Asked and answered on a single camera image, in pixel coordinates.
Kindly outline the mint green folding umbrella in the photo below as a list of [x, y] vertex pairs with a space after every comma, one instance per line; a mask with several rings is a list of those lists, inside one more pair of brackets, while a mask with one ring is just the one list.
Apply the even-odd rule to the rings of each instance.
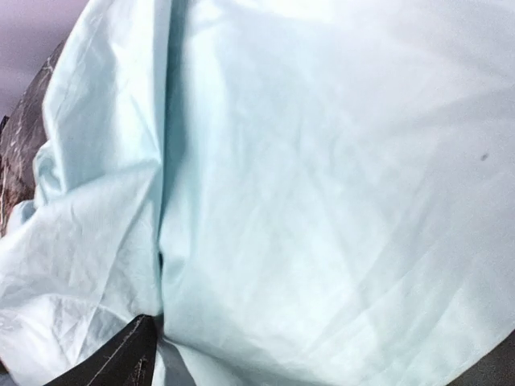
[[43, 385], [445, 385], [514, 330], [511, 1], [91, 1], [1, 240]]

